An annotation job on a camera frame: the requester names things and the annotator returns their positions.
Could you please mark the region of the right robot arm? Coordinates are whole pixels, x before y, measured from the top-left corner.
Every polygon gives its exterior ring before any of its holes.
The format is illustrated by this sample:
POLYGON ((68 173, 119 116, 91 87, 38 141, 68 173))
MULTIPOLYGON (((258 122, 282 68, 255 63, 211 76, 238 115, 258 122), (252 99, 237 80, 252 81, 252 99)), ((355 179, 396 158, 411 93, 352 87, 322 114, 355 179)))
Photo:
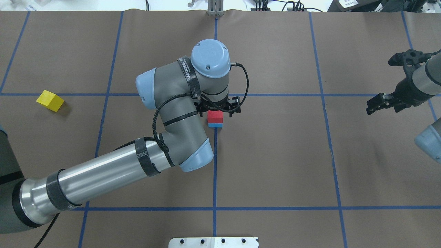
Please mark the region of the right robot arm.
MULTIPOLYGON (((441 92, 441 55, 408 49, 398 52, 388 60, 390 66, 402 66, 405 78, 397 83, 390 94, 379 93, 366 102, 368 115, 378 110, 393 108, 396 113, 417 107, 441 92)), ((441 161, 440 119, 426 127, 414 142, 435 162, 441 161)))

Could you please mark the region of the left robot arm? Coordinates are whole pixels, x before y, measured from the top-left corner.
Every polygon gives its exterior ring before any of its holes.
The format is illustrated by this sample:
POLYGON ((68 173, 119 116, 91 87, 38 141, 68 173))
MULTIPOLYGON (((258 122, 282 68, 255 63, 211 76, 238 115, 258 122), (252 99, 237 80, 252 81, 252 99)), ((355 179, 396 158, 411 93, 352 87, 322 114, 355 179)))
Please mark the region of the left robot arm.
POLYGON ((146 108, 154 110, 151 137, 137 138, 107 154, 43 178, 25 178, 1 128, 2 234, 38 228, 63 211, 178 166, 184 172, 211 162, 214 153, 200 115, 233 115, 244 103, 229 98, 230 60, 225 44, 198 42, 190 56, 144 72, 135 80, 146 108))

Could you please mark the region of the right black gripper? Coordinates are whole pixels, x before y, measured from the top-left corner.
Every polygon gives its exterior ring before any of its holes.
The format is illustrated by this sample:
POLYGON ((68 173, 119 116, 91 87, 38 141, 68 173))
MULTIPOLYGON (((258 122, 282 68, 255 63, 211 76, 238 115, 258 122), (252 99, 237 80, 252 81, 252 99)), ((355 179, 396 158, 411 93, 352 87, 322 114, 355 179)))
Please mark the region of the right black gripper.
POLYGON ((367 115, 371 115, 378 110, 394 108, 395 112, 400 112, 412 106, 422 105, 428 100, 428 95, 418 90, 412 79, 404 78, 399 82, 395 91, 390 94, 379 93, 366 102, 367 115))

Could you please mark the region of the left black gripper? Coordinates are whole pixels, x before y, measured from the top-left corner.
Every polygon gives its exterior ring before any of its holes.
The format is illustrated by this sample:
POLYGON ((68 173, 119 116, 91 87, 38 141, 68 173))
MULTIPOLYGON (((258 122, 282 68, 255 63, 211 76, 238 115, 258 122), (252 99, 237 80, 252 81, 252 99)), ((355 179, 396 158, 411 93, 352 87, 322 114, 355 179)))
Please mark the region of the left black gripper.
POLYGON ((231 110, 230 103, 228 102, 229 97, 224 97, 222 100, 214 102, 208 99, 207 97, 202 97, 201 99, 194 99, 194 106, 196 108, 197 113, 200 116, 203 116, 203 113, 207 111, 219 111, 219 109, 223 110, 231 110))

